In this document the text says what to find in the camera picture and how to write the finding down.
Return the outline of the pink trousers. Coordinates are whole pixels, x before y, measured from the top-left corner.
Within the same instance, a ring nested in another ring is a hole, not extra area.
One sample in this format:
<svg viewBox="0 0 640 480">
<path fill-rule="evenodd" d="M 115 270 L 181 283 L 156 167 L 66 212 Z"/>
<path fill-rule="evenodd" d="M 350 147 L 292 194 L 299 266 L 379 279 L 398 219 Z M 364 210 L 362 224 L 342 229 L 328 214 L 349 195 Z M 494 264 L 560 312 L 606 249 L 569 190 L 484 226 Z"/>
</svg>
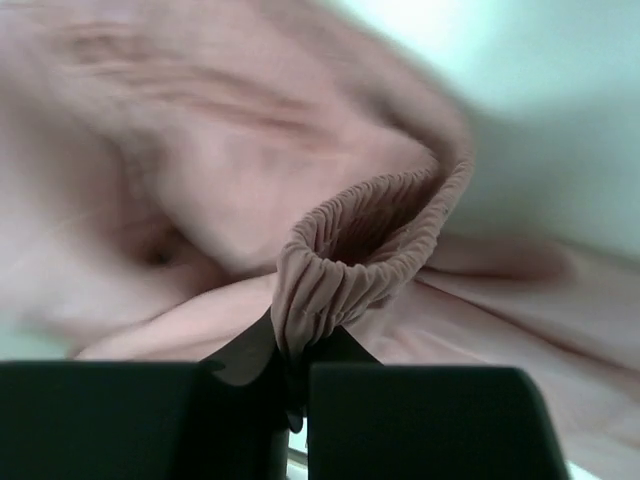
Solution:
<svg viewBox="0 0 640 480">
<path fill-rule="evenodd" d="M 5 1 L 1 307 L 77 360 L 201 360 L 265 312 L 291 360 L 516 366 L 570 460 L 639 475 L 639 271 L 443 227 L 461 110 L 313 1 Z"/>
</svg>

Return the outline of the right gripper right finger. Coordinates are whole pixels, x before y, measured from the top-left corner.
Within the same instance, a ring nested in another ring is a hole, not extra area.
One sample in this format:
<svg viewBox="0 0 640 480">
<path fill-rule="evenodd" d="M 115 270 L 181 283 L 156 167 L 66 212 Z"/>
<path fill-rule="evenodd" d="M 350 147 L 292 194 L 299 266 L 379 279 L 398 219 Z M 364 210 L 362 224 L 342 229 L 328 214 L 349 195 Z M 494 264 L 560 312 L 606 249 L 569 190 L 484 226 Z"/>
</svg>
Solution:
<svg viewBox="0 0 640 480">
<path fill-rule="evenodd" d="M 545 401 L 514 367 L 384 366 L 338 329 L 304 351 L 312 479 L 560 479 Z"/>
</svg>

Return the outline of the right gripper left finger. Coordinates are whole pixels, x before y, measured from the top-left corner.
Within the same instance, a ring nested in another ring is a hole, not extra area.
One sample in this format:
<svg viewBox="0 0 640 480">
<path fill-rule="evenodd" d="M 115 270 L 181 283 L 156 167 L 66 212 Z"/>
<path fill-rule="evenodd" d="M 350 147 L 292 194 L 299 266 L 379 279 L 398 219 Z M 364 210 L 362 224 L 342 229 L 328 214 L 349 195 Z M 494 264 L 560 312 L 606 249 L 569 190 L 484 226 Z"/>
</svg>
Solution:
<svg viewBox="0 0 640 480">
<path fill-rule="evenodd" d="M 5 479 L 282 479 L 281 359 L 263 316 L 198 362 L 5 361 Z"/>
</svg>

